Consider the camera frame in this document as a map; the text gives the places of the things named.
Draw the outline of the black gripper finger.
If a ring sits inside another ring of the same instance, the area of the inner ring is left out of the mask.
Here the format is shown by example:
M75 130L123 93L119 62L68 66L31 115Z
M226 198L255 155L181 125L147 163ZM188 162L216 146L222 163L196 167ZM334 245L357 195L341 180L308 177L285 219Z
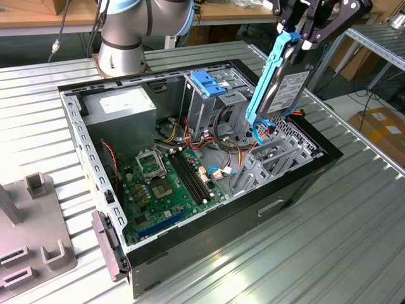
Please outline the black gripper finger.
M281 34L283 31L292 33L296 31L304 13L312 5L312 1L281 1L272 0L271 10L274 16L278 17L277 32Z
M305 17L292 52L292 64L299 65L306 53L330 37L347 30L372 9L371 1L293 1L292 16Z

